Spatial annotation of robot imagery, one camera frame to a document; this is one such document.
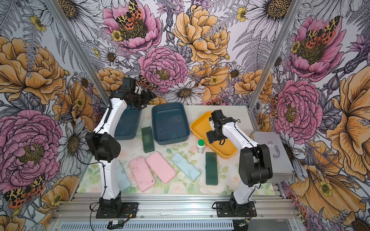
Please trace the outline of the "dark teal tray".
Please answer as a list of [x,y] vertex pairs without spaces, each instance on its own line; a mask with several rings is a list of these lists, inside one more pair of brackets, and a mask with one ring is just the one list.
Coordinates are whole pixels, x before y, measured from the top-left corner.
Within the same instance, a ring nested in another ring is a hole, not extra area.
[[181,103],[167,103],[152,108],[154,140],[159,145],[186,141],[190,127],[185,108]]
[[141,111],[129,105],[119,119],[114,138],[119,141],[134,139],[140,122],[140,116]]

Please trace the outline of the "dark green case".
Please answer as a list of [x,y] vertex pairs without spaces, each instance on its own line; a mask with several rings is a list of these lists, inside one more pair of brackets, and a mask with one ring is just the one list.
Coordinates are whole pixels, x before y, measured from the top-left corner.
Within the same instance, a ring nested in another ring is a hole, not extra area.
[[218,185],[217,154],[207,152],[205,156],[206,184],[211,186]]
[[144,153],[155,151],[153,132],[151,127],[142,128],[142,142]]

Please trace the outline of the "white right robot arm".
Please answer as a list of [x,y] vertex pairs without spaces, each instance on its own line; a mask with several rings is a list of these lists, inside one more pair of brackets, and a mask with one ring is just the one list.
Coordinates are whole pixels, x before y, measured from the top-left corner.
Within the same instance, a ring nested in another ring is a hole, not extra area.
[[255,212],[253,212],[254,205],[251,198],[262,184],[273,177],[269,147],[252,140],[237,125],[239,120],[226,117],[222,110],[213,111],[209,121],[212,128],[206,133],[209,143],[219,141],[222,145],[225,140],[230,140],[240,152],[241,180],[227,204],[216,203],[221,212],[219,216],[253,217]]

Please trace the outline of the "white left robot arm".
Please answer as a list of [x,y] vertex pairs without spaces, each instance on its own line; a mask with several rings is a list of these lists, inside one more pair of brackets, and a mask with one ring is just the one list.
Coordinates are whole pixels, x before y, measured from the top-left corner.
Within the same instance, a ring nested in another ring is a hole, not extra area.
[[132,78],[124,78],[122,85],[111,91],[109,105],[100,123],[93,132],[86,134],[86,142],[95,160],[101,164],[102,193],[96,218],[122,218],[124,205],[117,176],[117,157],[121,146],[114,134],[124,111],[132,105],[142,110],[156,95],[151,90],[143,90]]

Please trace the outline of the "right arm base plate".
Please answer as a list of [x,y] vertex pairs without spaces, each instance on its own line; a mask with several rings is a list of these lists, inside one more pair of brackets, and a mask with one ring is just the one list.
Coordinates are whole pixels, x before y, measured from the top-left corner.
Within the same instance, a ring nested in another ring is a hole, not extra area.
[[217,216],[219,218],[253,218],[257,216],[254,202],[239,205],[227,201],[218,201],[213,203],[212,209],[216,210]]

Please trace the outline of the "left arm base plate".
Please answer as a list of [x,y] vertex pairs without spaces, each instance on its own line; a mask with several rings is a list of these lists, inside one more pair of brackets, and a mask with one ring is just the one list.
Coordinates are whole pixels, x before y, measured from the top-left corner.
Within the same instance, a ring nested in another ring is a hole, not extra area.
[[113,208],[99,206],[95,217],[104,219],[136,218],[138,206],[137,202],[121,202],[118,206],[113,205]]

